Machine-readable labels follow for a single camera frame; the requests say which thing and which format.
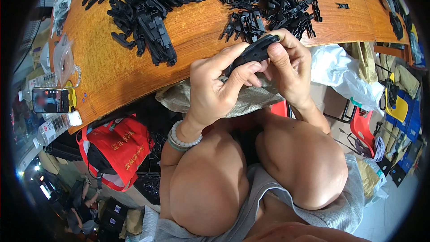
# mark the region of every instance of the black crate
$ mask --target black crate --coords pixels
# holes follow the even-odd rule
[[[110,231],[121,232],[124,221],[127,217],[128,207],[110,198],[105,205],[105,210],[101,216],[100,226]]]

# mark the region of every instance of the bottle cap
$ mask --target bottle cap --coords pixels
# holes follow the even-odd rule
[[[71,126],[79,126],[82,124],[82,119],[80,117],[79,111],[75,110],[73,112],[67,113],[69,116],[69,121]]]
[[[38,149],[40,147],[39,142],[37,141],[37,137],[33,138],[33,143],[34,143],[34,146],[36,147],[36,149]]]

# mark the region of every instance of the smartphone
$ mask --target smartphone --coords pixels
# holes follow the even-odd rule
[[[67,89],[34,87],[31,93],[35,113],[69,112],[69,91]]]

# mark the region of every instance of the red bag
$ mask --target red bag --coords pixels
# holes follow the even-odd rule
[[[147,129],[130,116],[117,119],[87,133],[82,129],[82,139],[77,141],[82,158],[89,170],[97,175],[98,170],[88,163],[87,153],[90,142],[109,161],[117,175],[102,175],[102,183],[116,191],[126,191],[137,179],[136,171],[149,154]]]

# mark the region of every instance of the green bangle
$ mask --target green bangle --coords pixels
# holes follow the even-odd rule
[[[174,148],[175,150],[177,150],[177,151],[180,151],[180,152],[186,152],[186,151],[188,151],[190,148],[182,148],[182,147],[179,147],[178,145],[176,145],[170,138],[167,138],[167,141],[169,142],[169,144],[170,144],[170,146],[172,147],[172,148]]]

